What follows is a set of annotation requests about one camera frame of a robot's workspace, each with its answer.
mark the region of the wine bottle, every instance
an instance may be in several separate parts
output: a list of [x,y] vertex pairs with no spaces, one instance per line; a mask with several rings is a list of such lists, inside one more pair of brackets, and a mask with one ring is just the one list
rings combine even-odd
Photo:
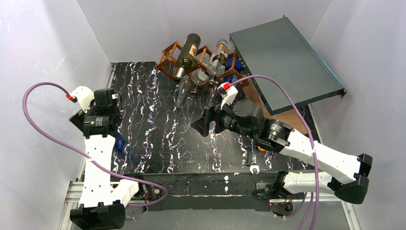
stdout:
[[200,45],[200,37],[197,34],[189,34],[178,57],[178,71],[174,81],[179,83],[185,70],[190,69]]
[[[205,56],[203,59],[203,65],[207,67],[209,64],[209,57]],[[209,80],[209,76],[204,72],[202,68],[193,71],[191,80],[194,82],[194,88],[191,90],[191,94],[196,96],[199,92],[199,87],[206,84]]]
[[207,66],[207,72],[210,74],[207,83],[209,88],[213,88],[217,77],[220,77],[224,73],[228,52],[230,52],[230,44],[225,39],[221,39],[216,43],[216,47],[210,56],[210,63]]
[[179,93],[178,98],[176,99],[175,106],[181,108],[183,105],[183,100],[185,99],[188,92],[193,88],[193,81],[189,78],[188,75],[182,76],[179,82]]

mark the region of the marble surface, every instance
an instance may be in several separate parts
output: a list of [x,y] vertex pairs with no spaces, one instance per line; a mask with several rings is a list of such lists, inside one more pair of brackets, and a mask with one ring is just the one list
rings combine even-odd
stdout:
[[[244,165],[247,151],[257,152],[246,137],[227,130],[200,136],[190,123],[201,114],[207,93],[188,95],[184,107],[175,108],[178,86],[155,62],[117,63],[112,87],[123,97],[123,122],[119,132],[127,140],[122,152],[112,156],[118,173],[220,173],[249,172]],[[300,108],[309,122],[308,107]],[[273,152],[257,153],[262,171],[308,170],[312,166]]]

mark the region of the green wine bottle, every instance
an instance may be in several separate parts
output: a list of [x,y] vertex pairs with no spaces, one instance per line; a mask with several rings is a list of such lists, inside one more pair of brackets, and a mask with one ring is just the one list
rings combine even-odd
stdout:
[[194,33],[189,34],[178,57],[178,71],[176,72],[174,79],[176,83],[180,82],[185,70],[192,67],[199,45],[200,37]]

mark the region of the blue object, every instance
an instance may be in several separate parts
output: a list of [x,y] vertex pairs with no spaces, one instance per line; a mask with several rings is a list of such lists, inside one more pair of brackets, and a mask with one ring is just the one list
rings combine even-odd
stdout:
[[[231,68],[232,63],[233,63],[233,58],[229,58],[227,60],[227,63],[226,63],[225,71],[227,71],[227,70],[229,70]],[[234,64],[234,69],[237,72],[241,73],[241,71],[242,71],[242,63],[241,63],[240,60],[236,59],[236,63]],[[229,82],[229,83],[233,83],[233,82],[235,82],[237,80],[238,80],[238,77],[235,74],[231,74],[231,75],[228,75],[228,76],[223,78],[223,82]]]
[[114,143],[114,147],[113,149],[116,150],[117,152],[121,152],[124,148],[124,145],[127,141],[124,139],[123,136],[121,136],[121,134],[116,131],[115,133],[115,143]]

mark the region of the gray metal box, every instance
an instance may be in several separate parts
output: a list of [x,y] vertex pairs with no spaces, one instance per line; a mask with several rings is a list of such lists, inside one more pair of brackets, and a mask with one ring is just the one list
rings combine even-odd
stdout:
[[[287,17],[231,33],[230,41],[247,66],[243,73],[275,79],[296,106],[346,93],[340,80]],[[271,81],[252,81],[271,115],[292,109]]]

